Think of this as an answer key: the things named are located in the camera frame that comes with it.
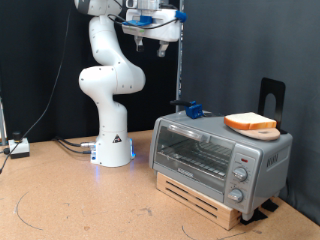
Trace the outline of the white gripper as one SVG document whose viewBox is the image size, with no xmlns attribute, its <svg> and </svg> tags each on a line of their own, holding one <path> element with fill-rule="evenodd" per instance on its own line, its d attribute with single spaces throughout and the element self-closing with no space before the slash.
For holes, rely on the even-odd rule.
<svg viewBox="0 0 320 240">
<path fill-rule="evenodd" d="M 164 57 L 169 46 L 168 42 L 179 39 L 182 23 L 182 13 L 175 9 L 160 9 L 156 11 L 129 9 L 122 29 L 126 34 L 134 35 L 136 51 L 143 52 L 143 38 L 160 40 L 157 50 L 159 57 Z"/>
</svg>

